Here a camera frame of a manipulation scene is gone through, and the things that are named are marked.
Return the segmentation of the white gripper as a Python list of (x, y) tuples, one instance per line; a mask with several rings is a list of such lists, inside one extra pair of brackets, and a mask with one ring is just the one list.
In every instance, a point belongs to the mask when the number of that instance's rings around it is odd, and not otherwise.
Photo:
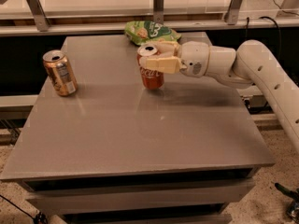
[(187, 77), (202, 77), (205, 74), (209, 60), (207, 43), (190, 41), (181, 47), (176, 41), (152, 41), (150, 44), (157, 49), (153, 57), (162, 58), (141, 57), (139, 63), (143, 68), (166, 74), (180, 71)]

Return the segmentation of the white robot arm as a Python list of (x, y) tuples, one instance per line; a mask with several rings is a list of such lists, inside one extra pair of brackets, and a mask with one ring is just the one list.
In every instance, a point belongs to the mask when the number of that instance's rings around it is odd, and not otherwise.
[(229, 49), (197, 41), (153, 41), (139, 47), (137, 54), (140, 66), (150, 71), (212, 77), (237, 89), (256, 85), (299, 151), (299, 87), (262, 42), (247, 40)]

